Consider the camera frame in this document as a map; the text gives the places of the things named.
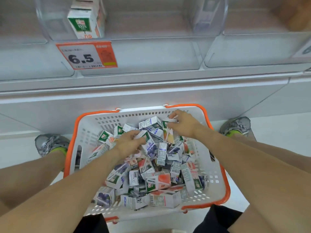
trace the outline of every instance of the price tag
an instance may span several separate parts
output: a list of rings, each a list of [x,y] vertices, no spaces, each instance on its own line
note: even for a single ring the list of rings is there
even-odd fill
[[[117,68],[111,42],[57,43],[74,70]]]
[[[311,57],[311,39],[293,56],[293,58]]]

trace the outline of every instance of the gray sneaker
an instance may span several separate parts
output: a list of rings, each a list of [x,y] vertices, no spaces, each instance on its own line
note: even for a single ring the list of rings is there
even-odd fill
[[[68,149],[70,140],[57,134],[43,134],[35,139],[37,151],[41,157],[50,153],[53,149],[64,147]]]
[[[247,136],[247,134],[251,130],[251,121],[248,117],[238,117],[229,119],[227,122],[225,122],[221,128],[220,133],[223,135],[226,135],[231,130],[237,130],[243,135]]]

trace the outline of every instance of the shopping basket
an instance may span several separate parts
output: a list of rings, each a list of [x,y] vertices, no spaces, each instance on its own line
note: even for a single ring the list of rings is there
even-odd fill
[[[166,119],[175,109],[191,113],[201,124],[213,129],[205,108],[198,104],[163,105],[131,109],[118,108],[113,111],[96,111],[80,115],[76,120],[72,140],[68,148],[64,177],[74,172],[78,150],[82,150],[80,168],[86,165],[87,158],[96,147],[97,137],[102,130],[113,133],[113,129],[117,125],[123,126],[125,123],[137,125],[138,122],[153,116],[158,116],[161,120]],[[133,211],[122,206],[121,202],[115,202],[110,208],[90,204],[85,215],[101,213],[107,222],[113,221],[116,223],[174,212],[187,212],[197,208],[207,208],[212,204],[225,203],[230,196],[230,187],[225,169],[217,159],[211,159],[209,150],[202,143],[194,140],[194,146],[197,156],[196,168],[208,174],[209,183],[208,188],[205,188],[205,190],[198,190],[194,196],[185,197],[183,202],[173,209],[147,206]]]

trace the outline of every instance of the floor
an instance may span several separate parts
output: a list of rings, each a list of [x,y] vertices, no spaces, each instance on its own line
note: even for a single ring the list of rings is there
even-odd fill
[[[252,130],[257,141],[282,147],[305,156],[311,156],[311,113],[281,115],[271,117],[252,118]],[[224,121],[214,121],[212,125],[219,130]],[[31,137],[0,137],[0,168],[26,162],[39,158],[34,146],[34,138]],[[62,179],[60,173],[54,181]],[[248,206],[233,180],[228,176],[231,187],[230,199],[224,204],[229,208],[244,211]],[[109,224],[111,233],[131,233],[139,231],[160,229],[182,229],[191,233],[202,222],[208,209],[189,211],[187,214],[176,213],[171,215],[138,219],[134,221],[120,222],[116,225]]]

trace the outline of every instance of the left hand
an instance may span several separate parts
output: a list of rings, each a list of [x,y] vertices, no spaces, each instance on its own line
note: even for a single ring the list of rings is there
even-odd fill
[[[143,137],[133,140],[139,132],[139,130],[132,130],[123,133],[122,136],[119,138],[116,146],[113,149],[118,151],[120,159],[125,159],[131,154],[137,153],[137,148],[140,145],[146,144],[146,140]]]

